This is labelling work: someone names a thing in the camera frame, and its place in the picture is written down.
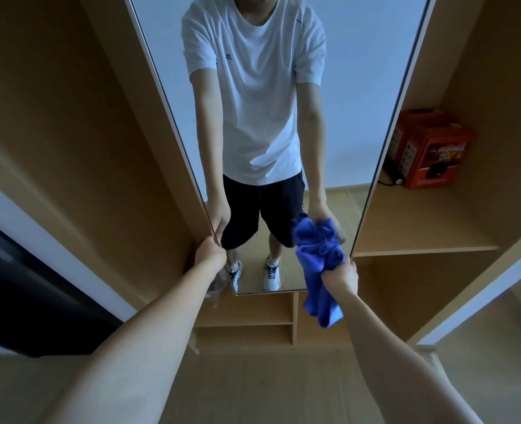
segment blue microfiber towel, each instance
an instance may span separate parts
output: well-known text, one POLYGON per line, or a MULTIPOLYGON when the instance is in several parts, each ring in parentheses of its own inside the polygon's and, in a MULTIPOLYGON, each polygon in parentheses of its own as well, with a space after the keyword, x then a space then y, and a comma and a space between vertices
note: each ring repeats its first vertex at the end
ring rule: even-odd
POLYGON ((321 327, 330 327, 343 318, 341 308, 321 281, 321 272, 335 269, 344 261, 333 222, 329 219, 316 224, 302 213, 293 224, 294 240, 298 245, 296 256, 303 267, 307 286, 303 306, 310 315, 317 317, 321 327))

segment white wall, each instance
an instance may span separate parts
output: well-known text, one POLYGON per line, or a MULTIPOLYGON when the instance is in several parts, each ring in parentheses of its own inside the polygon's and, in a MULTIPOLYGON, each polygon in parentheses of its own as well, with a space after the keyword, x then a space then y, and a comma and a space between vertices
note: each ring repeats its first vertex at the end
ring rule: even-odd
MULTIPOLYGON (((192 0, 133 0, 200 190, 192 86, 181 18, 192 0)), ((321 94, 326 187, 370 183, 426 0, 306 0, 327 35, 321 94)))

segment orange box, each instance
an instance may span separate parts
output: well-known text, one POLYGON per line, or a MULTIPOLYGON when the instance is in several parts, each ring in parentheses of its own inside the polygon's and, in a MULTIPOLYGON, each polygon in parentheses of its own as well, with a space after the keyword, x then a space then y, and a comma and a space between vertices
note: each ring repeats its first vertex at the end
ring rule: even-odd
POLYGON ((451 184, 475 137, 473 129, 453 121, 434 122, 433 126, 414 124, 399 163, 405 187, 438 188, 451 184))
POLYGON ((445 124, 454 121, 454 118, 440 108, 419 108, 416 110, 405 110, 398 116, 396 128, 392 134, 388 156, 399 165, 405 150, 405 145, 411 134, 411 129, 416 124, 433 126, 434 124, 445 124))

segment white sneaker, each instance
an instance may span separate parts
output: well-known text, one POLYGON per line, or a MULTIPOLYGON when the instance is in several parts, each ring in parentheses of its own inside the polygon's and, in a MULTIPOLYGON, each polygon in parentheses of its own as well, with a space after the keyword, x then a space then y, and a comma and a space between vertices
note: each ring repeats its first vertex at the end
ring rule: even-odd
POLYGON ((237 284, 237 281, 241 278, 241 274, 243 273, 243 263, 240 260, 237 260, 237 270, 229 271, 229 268, 227 268, 227 272, 229 273, 229 278, 231 278, 231 284, 235 289, 235 293, 238 293, 239 285, 237 284))
POLYGON ((266 292, 277 292, 280 290, 280 269, 278 266, 280 261, 274 265, 268 264, 268 257, 264 263, 264 291, 266 292))

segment neck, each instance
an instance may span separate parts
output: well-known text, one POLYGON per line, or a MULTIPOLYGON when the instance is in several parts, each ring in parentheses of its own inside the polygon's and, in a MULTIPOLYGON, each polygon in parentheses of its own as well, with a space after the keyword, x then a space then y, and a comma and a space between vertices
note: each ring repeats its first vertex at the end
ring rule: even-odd
POLYGON ((251 25, 261 26, 270 19, 278 0, 235 0, 242 17, 251 25))

